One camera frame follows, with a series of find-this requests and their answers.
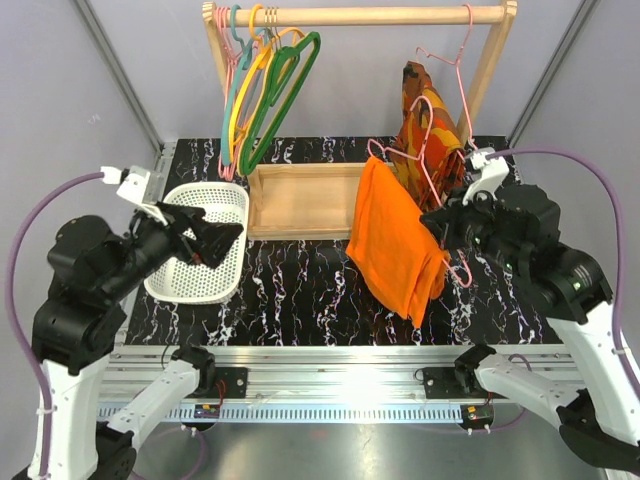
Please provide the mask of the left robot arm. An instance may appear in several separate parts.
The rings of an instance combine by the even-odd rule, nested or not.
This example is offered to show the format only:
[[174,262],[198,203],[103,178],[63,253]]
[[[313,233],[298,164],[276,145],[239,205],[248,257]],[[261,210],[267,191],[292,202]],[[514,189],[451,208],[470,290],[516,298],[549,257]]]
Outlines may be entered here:
[[186,345],[119,412],[97,417],[99,390],[125,321],[122,300],[168,260],[214,269],[243,234],[239,223],[210,223],[198,207],[164,204],[163,219],[137,212],[121,237],[95,215],[57,233],[47,260],[53,278],[37,310],[26,352],[44,380],[36,448],[23,479],[125,479],[137,453],[169,411],[188,396],[221,393],[215,358]]

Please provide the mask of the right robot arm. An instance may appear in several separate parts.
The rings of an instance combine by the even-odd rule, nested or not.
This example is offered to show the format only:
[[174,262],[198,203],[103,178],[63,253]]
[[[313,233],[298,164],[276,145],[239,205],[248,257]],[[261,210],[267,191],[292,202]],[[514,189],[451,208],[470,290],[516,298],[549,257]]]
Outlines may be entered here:
[[464,189],[421,223],[446,249],[470,246],[511,274],[571,355],[584,385],[563,387],[493,347],[480,344],[454,362],[454,384],[466,396],[509,399],[546,420],[585,463],[639,472],[639,395],[625,367],[625,342],[613,332],[613,292],[597,261],[563,244],[560,207],[535,185],[496,194]]

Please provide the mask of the camouflage orange trousers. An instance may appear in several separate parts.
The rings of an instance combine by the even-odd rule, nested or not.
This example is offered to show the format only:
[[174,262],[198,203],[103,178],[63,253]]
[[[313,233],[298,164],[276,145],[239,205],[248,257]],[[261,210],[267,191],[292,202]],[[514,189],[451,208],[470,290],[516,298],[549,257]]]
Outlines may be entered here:
[[446,104],[420,63],[403,68],[403,123],[390,153],[400,183],[423,211],[463,184],[464,149]]

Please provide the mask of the teal plastic hanger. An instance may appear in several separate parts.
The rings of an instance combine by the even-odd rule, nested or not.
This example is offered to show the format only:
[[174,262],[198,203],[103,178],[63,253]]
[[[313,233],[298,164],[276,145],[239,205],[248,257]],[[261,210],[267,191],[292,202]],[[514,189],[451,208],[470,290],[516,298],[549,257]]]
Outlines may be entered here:
[[239,85],[239,77],[237,76],[237,70],[241,69],[246,71],[251,65],[254,51],[264,45],[264,29],[259,28],[257,30],[256,38],[244,41],[236,34],[236,12],[240,9],[240,6],[235,4],[231,7],[230,18],[230,30],[233,39],[240,44],[241,50],[239,53],[231,51],[230,66],[227,78],[227,88],[225,93],[225,110],[223,115],[222,134],[221,134],[221,146],[220,146],[220,162],[219,172],[222,176],[230,181],[235,175],[235,160],[234,155],[231,153],[231,146],[229,140],[229,129],[231,127],[231,113],[232,107],[237,95],[237,89]]

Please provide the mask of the yellow plastic hanger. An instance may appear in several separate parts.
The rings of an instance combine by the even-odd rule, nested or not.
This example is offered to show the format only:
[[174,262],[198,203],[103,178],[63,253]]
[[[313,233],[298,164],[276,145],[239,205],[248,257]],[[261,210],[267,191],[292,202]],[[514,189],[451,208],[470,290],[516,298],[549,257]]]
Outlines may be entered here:
[[254,170],[254,167],[249,166],[249,154],[244,154],[243,151],[246,145],[253,145],[253,140],[249,140],[250,131],[258,129],[255,129],[253,124],[259,105],[266,95],[265,77],[269,73],[273,56],[281,45],[282,37],[285,34],[293,33],[292,47],[305,37],[305,34],[295,27],[285,29],[282,34],[271,30],[271,12],[271,8],[266,8],[262,4],[256,4],[251,9],[249,33],[252,43],[249,47],[249,53],[254,57],[252,60],[242,61],[247,73],[239,87],[231,113],[229,145],[236,162],[236,172],[241,176],[247,176]]

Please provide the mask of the white perforated plastic basket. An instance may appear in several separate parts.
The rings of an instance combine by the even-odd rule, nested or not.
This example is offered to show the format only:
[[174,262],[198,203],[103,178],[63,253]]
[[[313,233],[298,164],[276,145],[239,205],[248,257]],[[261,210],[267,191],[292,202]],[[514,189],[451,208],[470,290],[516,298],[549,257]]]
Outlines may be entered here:
[[[240,223],[249,218],[249,194],[229,182],[193,182],[172,189],[164,198],[168,204],[200,207],[208,222]],[[221,265],[189,265],[176,258],[165,262],[144,280],[149,295],[158,301],[206,305],[228,301],[237,291],[244,263],[247,234],[236,239]]]

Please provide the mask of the wooden tray base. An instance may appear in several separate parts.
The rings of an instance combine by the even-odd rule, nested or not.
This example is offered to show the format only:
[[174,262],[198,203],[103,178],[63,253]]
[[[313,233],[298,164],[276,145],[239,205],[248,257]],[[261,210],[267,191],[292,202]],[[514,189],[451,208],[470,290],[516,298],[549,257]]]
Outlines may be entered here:
[[261,164],[248,176],[251,240],[350,236],[362,163]]

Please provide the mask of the wooden clothes rack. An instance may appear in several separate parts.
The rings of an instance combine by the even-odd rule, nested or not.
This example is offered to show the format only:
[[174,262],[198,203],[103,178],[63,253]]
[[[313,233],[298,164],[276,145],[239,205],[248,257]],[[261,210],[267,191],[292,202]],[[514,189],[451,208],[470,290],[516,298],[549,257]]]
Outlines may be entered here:
[[260,7],[256,10],[239,9],[231,12],[214,2],[206,2],[202,5],[202,19],[221,84],[226,82],[228,61],[223,51],[222,34],[217,30],[217,17],[220,14],[225,15],[227,22],[234,21],[239,27],[489,25],[491,29],[457,123],[458,131],[466,141],[473,136],[474,121],[481,110],[517,10],[517,2],[501,1],[496,5],[471,7],[329,7],[270,10]]

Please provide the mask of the aluminium mounting rail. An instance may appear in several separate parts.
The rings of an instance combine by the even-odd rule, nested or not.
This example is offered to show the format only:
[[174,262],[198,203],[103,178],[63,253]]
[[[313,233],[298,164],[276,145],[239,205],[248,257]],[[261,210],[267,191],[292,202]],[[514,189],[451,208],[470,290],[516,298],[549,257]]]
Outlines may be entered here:
[[[127,345],[116,348],[100,390],[99,414],[122,408],[161,373],[172,347]],[[423,368],[452,367],[470,346],[207,347],[216,367],[247,370],[247,379],[227,380],[245,388],[245,397],[225,394],[220,419],[194,418],[195,404],[215,397],[174,400],[167,419],[187,422],[260,423],[453,423],[462,404],[482,400],[425,396]],[[583,382],[562,345],[496,345],[508,357],[522,354],[534,373],[555,385],[582,388]]]

